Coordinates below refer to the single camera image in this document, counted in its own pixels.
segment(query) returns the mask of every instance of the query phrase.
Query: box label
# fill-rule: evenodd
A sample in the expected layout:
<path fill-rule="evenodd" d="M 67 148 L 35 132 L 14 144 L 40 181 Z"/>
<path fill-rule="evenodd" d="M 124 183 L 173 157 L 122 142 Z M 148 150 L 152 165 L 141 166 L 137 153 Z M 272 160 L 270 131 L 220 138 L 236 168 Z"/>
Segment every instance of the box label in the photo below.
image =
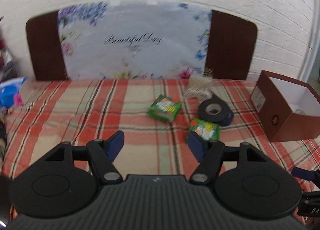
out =
<path fill-rule="evenodd" d="M 258 86 L 255 86 L 252 95 L 251 95 L 251 101 L 255 107 L 255 109 L 257 110 L 257 112 L 260 112 L 260 110 L 262 109 L 266 98 L 264 97 L 264 95 L 262 94 L 260 88 Z"/>

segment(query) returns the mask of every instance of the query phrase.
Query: brown headboard panel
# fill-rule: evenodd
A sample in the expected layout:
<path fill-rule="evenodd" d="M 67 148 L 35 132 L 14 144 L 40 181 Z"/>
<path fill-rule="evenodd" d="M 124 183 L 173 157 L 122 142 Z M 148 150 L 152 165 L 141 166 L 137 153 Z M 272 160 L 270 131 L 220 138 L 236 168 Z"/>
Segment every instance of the brown headboard panel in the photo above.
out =
<path fill-rule="evenodd" d="M 58 11 L 29 19 L 26 32 L 37 80 L 68 79 L 60 47 Z M 240 17 L 212 11 L 205 75 L 245 80 L 250 68 L 257 26 Z"/>

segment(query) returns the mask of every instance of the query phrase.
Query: red plaid blanket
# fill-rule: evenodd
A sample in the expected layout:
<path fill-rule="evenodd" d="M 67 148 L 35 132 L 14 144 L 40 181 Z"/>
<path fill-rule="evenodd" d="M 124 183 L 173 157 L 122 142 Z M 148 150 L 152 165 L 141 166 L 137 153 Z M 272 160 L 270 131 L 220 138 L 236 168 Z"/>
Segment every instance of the red plaid blanket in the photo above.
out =
<path fill-rule="evenodd" d="M 185 144 L 190 119 L 196 117 L 199 101 L 184 99 L 187 80 L 82 80 L 26 82 L 26 104 L 7 116 L 8 145 L 2 173 L 14 178 L 62 141 L 85 145 L 95 138 L 107 139 L 124 131 L 125 145 L 115 166 L 126 174 L 185 174 L 197 162 Z M 282 168 L 317 169 L 320 137 L 315 140 L 270 143 L 249 98 L 254 82 L 215 80 L 215 93 L 235 113 L 232 124 L 221 128 L 220 140 L 228 146 L 252 143 Z M 146 114 L 154 99 L 165 94 L 182 101 L 171 124 Z M 87 163 L 76 166 L 89 169 Z M 226 162 L 223 171 L 235 166 Z M 311 191 L 310 182 L 300 180 Z"/>

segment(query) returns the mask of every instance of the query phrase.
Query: green snack packet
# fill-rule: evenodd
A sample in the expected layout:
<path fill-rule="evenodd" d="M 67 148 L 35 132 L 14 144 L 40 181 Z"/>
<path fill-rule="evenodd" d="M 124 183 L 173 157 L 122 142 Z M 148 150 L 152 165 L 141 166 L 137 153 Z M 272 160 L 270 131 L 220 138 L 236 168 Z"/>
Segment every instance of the green snack packet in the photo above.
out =
<path fill-rule="evenodd" d="M 201 138 L 206 141 L 219 141 L 219 125 L 211 122 L 206 122 L 200 119 L 192 119 L 190 122 L 189 131 L 195 131 Z"/>
<path fill-rule="evenodd" d="M 160 95 L 150 106 L 148 114 L 161 121 L 173 122 L 181 105 L 181 102 L 174 102 L 172 98 Z"/>

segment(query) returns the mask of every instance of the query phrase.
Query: brown box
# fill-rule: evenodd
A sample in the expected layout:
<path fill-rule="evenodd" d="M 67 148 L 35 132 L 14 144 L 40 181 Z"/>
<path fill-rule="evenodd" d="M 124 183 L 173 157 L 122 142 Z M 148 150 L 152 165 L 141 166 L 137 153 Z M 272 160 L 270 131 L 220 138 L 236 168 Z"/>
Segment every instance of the brown box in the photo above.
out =
<path fill-rule="evenodd" d="M 270 142 L 320 135 L 320 97 L 305 82 L 263 70 L 251 101 Z"/>

